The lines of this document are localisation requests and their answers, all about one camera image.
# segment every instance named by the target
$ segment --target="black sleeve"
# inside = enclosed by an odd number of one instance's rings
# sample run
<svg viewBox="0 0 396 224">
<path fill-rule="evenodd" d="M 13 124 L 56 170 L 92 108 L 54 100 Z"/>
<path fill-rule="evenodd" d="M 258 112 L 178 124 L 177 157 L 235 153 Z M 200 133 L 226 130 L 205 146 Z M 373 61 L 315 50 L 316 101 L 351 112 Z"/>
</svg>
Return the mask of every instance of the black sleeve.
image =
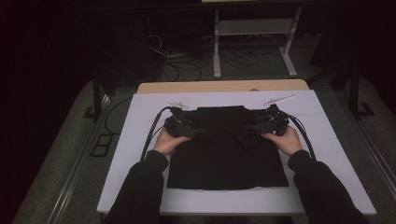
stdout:
<svg viewBox="0 0 396 224">
<path fill-rule="evenodd" d="M 326 164 L 312 161 L 308 152 L 301 150 L 291 155 L 289 167 L 295 173 L 294 183 L 310 224 L 369 223 Z"/>
<path fill-rule="evenodd" d="M 163 170 L 168 160 L 158 151 L 148 152 L 126 176 L 104 223 L 158 223 L 163 196 Z"/>
</svg>

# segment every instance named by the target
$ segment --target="garment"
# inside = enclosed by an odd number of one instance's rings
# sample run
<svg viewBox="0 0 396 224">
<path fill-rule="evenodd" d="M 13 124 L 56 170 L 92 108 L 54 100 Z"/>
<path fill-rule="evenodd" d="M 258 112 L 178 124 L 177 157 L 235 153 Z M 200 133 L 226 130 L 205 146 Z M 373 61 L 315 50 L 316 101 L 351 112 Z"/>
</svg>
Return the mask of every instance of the garment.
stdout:
<svg viewBox="0 0 396 224">
<path fill-rule="evenodd" d="M 104 223 L 157 224 L 163 194 L 163 171 L 167 159 L 158 151 L 149 151 L 146 160 L 135 164 L 120 189 L 117 200 Z M 289 159 L 310 224 L 368 224 L 355 207 L 347 190 L 328 166 L 312 161 L 306 151 Z"/>
<path fill-rule="evenodd" d="M 243 106 L 198 107 L 184 111 L 194 129 L 204 129 L 203 138 L 177 146 L 169 166 L 168 188 L 253 189 L 287 187 L 276 145 L 244 127 L 255 124 L 265 110 Z"/>
</svg>

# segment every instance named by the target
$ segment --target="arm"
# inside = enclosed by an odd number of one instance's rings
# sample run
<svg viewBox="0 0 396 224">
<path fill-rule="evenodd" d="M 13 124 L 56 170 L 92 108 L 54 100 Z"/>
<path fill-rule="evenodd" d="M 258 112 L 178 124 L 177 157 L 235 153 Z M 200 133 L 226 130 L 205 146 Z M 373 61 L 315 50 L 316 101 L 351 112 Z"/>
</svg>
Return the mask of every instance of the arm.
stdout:
<svg viewBox="0 0 396 224">
<path fill-rule="evenodd" d="M 289 126 L 283 136 L 271 133 L 262 136 L 274 141 L 290 156 L 289 167 L 295 173 L 294 183 L 311 224 L 368 223 L 330 168 L 323 162 L 312 161 L 309 153 L 302 150 L 294 129 Z"/>
<path fill-rule="evenodd" d="M 136 163 L 126 176 L 119 195 L 104 223 L 158 223 L 163 196 L 163 170 L 168 165 L 164 155 L 190 138 L 174 138 L 162 129 L 153 150 Z"/>
</svg>

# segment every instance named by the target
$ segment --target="hand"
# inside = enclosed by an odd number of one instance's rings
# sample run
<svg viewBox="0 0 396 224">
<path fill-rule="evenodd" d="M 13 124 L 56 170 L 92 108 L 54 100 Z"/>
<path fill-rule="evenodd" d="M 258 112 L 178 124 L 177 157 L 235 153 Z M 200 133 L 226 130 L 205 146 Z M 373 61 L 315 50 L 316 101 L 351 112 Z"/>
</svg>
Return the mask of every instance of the hand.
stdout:
<svg viewBox="0 0 396 224">
<path fill-rule="evenodd" d="M 155 143 L 154 150 L 161 152 L 163 155 L 172 154 L 175 152 L 175 147 L 183 142 L 189 141 L 191 138 L 180 136 L 172 137 L 165 128 L 160 131 L 160 135 Z"/>
<path fill-rule="evenodd" d="M 291 156 L 294 152 L 303 149 L 296 130 L 291 128 L 289 125 L 283 136 L 277 136 L 273 133 L 264 133 L 262 134 L 262 137 L 273 141 L 276 146 L 288 156 Z"/>
</svg>

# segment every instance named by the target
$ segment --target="white metal stand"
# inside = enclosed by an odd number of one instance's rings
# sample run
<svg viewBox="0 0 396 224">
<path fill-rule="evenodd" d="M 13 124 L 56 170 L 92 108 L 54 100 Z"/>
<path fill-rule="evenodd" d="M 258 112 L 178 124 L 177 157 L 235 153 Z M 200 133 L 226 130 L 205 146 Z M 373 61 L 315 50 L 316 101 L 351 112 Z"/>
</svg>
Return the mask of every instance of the white metal stand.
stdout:
<svg viewBox="0 0 396 224">
<path fill-rule="evenodd" d="M 280 47 L 280 54 L 288 69 L 290 77 L 297 77 L 297 72 L 291 62 L 289 50 L 291 41 L 298 25 L 302 7 L 297 7 L 292 19 L 267 19 L 249 21 L 220 21 L 219 11 L 216 10 L 215 18 L 215 50 L 213 53 L 214 78 L 221 78 L 221 68 L 219 59 L 219 36 L 220 35 L 268 35 L 268 34 L 288 34 L 288 38 L 283 47 Z"/>
</svg>

